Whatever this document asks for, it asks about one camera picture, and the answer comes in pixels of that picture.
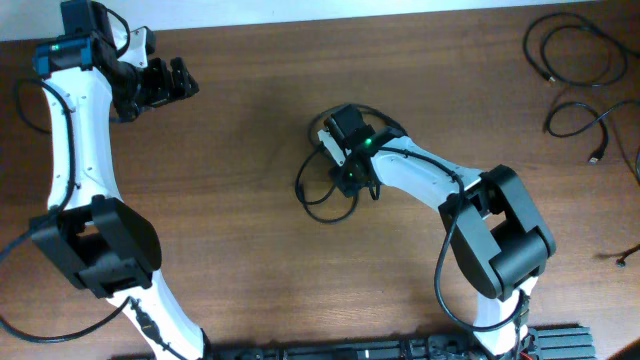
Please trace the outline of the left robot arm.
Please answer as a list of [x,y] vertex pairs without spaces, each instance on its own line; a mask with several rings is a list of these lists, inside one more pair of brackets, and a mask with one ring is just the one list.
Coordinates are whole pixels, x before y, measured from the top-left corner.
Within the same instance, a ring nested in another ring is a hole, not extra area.
[[196,94],[181,58],[157,58],[151,30],[130,29],[96,1],[65,1],[64,32],[36,49],[34,68],[51,116],[53,179],[33,241],[80,290],[117,307],[158,359],[204,359],[204,331],[161,272],[153,225],[120,195],[109,128]]

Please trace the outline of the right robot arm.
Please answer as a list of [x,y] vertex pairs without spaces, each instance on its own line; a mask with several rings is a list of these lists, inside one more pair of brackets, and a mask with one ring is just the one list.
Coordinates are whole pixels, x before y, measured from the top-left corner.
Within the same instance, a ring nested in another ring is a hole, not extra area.
[[556,251],[550,229],[524,183],[508,166],[484,171],[447,161],[419,147],[393,121],[375,130],[365,107],[345,104],[323,117],[319,150],[334,161],[332,177],[346,196],[361,189],[399,189],[439,213],[445,238],[434,271],[434,292],[444,305],[442,270],[448,253],[478,293],[476,317],[466,322],[493,359],[518,359],[527,335],[531,292]]

